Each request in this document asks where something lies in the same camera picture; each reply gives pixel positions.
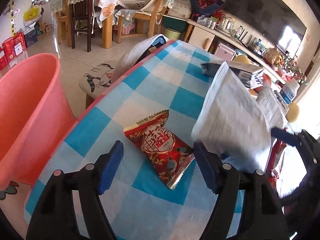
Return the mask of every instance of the floor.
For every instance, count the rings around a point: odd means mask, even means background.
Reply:
[[[86,35],[79,34],[79,36],[76,36],[76,48],[71,49],[71,47],[67,46],[67,40],[63,40],[61,44],[58,44],[54,30],[40,36],[36,43],[27,48],[29,56],[47,52],[56,55],[60,59],[62,87],[76,117],[85,110],[85,93],[80,89],[78,80],[102,62],[107,61],[111,66],[115,66],[114,64],[125,52],[147,38],[147,36],[125,38],[121,43],[113,41],[110,49],[103,49],[100,46],[101,36],[102,32],[95,33],[95,38],[92,39],[91,52],[87,52]]]
[[[64,40],[61,44],[57,43],[55,31],[42,35],[38,41],[27,48],[28,55],[39,53],[52,53],[56,55],[61,63],[60,79],[65,91],[66,98],[72,109],[73,114],[78,117],[85,110],[86,94],[79,85],[78,80],[93,67],[100,63],[107,62],[115,66],[121,56],[129,51],[135,44],[147,38],[132,37],[123,39],[121,44],[112,42],[112,48],[103,49],[100,47],[102,33],[96,32],[92,39],[92,50],[87,52],[86,35],[76,36],[76,48],[71,49]],[[0,78],[6,70],[0,71]],[[19,183],[18,193],[15,195],[6,194],[4,200],[0,200],[0,208],[7,219],[14,226],[16,231],[25,239],[28,225],[23,218],[24,202],[30,192],[30,186]]]

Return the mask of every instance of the metal screw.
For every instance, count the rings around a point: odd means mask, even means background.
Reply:
[[[91,171],[91,170],[93,170],[93,168],[94,168],[94,164],[92,164],[92,163],[89,163],[89,164],[87,164],[87,165],[85,166],[85,169],[86,169],[87,171]]]
[[[260,176],[262,176],[262,175],[264,174],[264,172],[263,172],[262,170],[259,170],[259,169],[256,170],[256,173],[257,173],[258,175],[260,175]]]
[[[56,170],[56,171],[53,172],[53,175],[54,176],[60,176],[61,173],[62,173],[61,170]]]
[[[224,163],[222,165],[222,168],[224,168],[225,170],[231,170],[231,165],[229,163]]]

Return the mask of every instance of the blue label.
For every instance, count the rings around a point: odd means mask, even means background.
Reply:
[[[280,91],[280,95],[282,96],[283,100],[284,100],[287,104],[290,104],[290,103],[291,103],[290,98],[288,98],[288,96],[284,93],[283,90]]]

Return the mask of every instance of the yellow-green bucket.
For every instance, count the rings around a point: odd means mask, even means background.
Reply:
[[[166,27],[164,29],[164,36],[166,36],[169,40],[173,40],[173,39],[177,39],[178,40],[180,35],[181,35],[181,32],[176,31],[174,29],[171,29],[171,28],[168,28],[168,27]]]

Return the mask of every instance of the blue and white tablecloth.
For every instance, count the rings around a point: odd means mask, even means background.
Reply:
[[[174,190],[158,178],[149,159],[123,128],[169,109],[165,127],[188,145],[212,79],[202,76],[200,64],[215,56],[183,41],[169,41],[135,65],[97,99],[62,141],[39,176],[25,206],[30,221],[36,202],[56,169],[77,171],[108,153],[116,140],[124,144],[122,159],[110,190],[100,197],[118,239],[199,239],[217,195],[206,187],[194,160]],[[88,237],[79,197],[74,194],[76,218]],[[239,191],[228,236],[236,233],[243,203]]]

